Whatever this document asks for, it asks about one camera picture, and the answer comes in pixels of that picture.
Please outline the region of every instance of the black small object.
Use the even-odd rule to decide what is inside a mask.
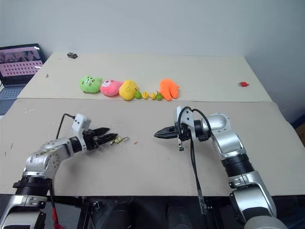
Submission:
[[[68,53],[67,56],[70,57],[70,58],[72,58],[72,59],[77,58],[77,54],[76,54],[76,53],[73,53],[73,52]]]

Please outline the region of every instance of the black cable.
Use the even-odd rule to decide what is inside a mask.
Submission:
[[[70,118],[75,119],[75,116],[70,115],[70,114],[67,114],[67,113],[64,113],[63,116],[62,116],[62,118],[61,118],[61,123],[59,124],[59,128],[58,128],[57,135],[56,135],[56,138],[55,138],[55,139],[58,139],[59,132],[61,131],[61,125],[62,125],[62,122],[63,122],[63,119],[65,118],[65,116],[68,116],[68,117],[70,117]]]
[[[54,189],[53,189],[53,181],[50,180],[50,199],[51,199],[51,204],[52,207],[55,208],[55,203],[54,203]]]
[[[179,115],[178,115],[178,120],[177,120],[177,131],[178,131],[178,137],[181,141],[185,141],[187,140],[187,137],[184,137],[182,136],[182,131],[181,131],[181,117],[182,117],[182,113],[186,110],[186,109],[189,109],[190,111],[194,112],[198,112],[202,117],[203,119],[206,121],[207,123],[207,126],[208,126],[208,138],[211,137],[212,135],[212,130],[211,130],[211,125],[208,121],[208,119],[206,118],[206,116],[198,109],[191,109],[190,107],[186,106],[184,108],[181,109]],[[190,147],[190,155],[191,155],[191,163],[192,163],[192,167],[193,167],[193,170],[194,170],[194,174],[195,174],[195,179],[196,179],[196,186],[197,186],[197,192],[198,192],[198,199],[199,199],[199,206],[200,206],[200,211],[201,211],[201,214],[204,215],[204,221],[206,223],[206,226],[207,226],[207,217],[206,217],[206,214],[207,214],[207,206],[206,206],[206,203],[204,201],[204,198],[202,196],[202,191],[201,191],[201,186],[200,186],[200,182],[199,182],[199,179],[198,179],[198,174],[197,174],[197,167],[196,167],[196,159],[195,159],[195,149],[194,149],[194,142],[193,142],[193,139],[191,139],[191,147]]]

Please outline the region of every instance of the cable clip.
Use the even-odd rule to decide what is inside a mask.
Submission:
[[[114,146],[116,144],[119,144],[121,141],[126,142],[128,140],[129,140],[129,137],[116,136],[116,138],[110,142],[110,145]]]
[[[101,208],[98,201],[96,201],[96,202],[93,204],[93,206],[95,207],[95,211],[99,211],[99,209]]]

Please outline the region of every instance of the white wall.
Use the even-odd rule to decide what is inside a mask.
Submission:
[[[0,46],[246,57],[288,121],[305,113],[304,0],[0,0]]]

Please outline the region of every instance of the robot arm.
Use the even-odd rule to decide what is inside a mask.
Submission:
[[[90,130],[90,123],[86,116],[77,114],[72,125],[74,137],[47,142],[28,157],[21,180],[13,185],[17,191],[4,211],[0,229],[17,225],[30,229],[44,228],[46,214],[40,210],[46,205],[46,195],[61,162],[79,151],[98,148],[117,136],[104,135],[109,128]]]
[[[274,225],[277,223],[281,225],[281,227],[278,226],[279,229],[285,229],[286,226],[276,219],[273,199],[259,173],[249,162],[241,140],[231,129],[229,117],[221,113],[209,117],[202,114],[201,120],[194,120],[193,111],[195,110],[189,107],[177,107],[175,126],[166,127],[154,136],[165,139],[177,137],[180,151],[184,150],[182,144],[184,140],[206,141],[211,137],[227,172],[229,185],[234,189],[230,194],[230,200],[237,219],[242,223],[251,222],[252,225],[258,225],[257,221],[258,223],[266,222],[265,218],[262,220],[261,217],[267,216],[269,223],[274,221]],[[246,224],[245,228],[254,229],[255,227],[247,227]]]

